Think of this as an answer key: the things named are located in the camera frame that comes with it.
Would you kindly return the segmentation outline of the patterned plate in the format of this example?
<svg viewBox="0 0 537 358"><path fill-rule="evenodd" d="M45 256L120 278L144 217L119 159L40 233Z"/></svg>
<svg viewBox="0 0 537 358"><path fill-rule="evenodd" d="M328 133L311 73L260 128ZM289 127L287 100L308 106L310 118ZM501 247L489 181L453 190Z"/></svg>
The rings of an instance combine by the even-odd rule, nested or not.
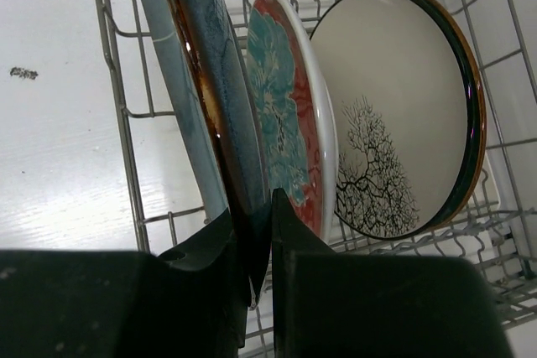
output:
<svg viewBox="0 0 537 358"><path fill-rule="evenodd" d="M411 0L338 0L310 36L334 106L336 216L364 236L426 231L461 167L461 73Z"/></svg>

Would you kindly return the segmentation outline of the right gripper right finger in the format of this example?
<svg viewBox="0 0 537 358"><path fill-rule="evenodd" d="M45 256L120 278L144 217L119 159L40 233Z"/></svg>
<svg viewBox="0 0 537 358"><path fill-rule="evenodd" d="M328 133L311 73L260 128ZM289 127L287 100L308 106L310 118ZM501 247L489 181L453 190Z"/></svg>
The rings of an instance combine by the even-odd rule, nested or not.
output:
<svg viewBox="0 0 537 358"><path fill-rule="evenodd" d="M456 257L334 252L272 196L278 357L510 357L493 296Z"/></svg>

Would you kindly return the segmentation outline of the red teal floral plate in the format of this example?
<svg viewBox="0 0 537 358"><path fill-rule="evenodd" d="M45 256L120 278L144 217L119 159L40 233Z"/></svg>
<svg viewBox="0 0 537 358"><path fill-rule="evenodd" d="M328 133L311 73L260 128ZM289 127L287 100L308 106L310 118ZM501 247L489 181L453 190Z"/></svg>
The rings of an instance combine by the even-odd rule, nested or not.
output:
<svg viewBox="0 0 537 358"><path fill-rule="evenodd" d="M246 65L271 189L321 240L331 237L338 142L331 98L315 52L288 0L254 0Z"/></svg>

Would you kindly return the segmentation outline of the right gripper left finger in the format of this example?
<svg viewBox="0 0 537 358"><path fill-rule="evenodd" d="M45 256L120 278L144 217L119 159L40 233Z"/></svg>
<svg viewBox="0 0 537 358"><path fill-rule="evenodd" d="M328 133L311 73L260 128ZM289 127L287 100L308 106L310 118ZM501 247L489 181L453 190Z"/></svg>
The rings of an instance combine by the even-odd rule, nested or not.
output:
<svg viewBox="0 0 537 358"><path fill-rule="evenodd" d="M159 256L4 250L4 357L234 357L244 276L228 213Z"/></svg>

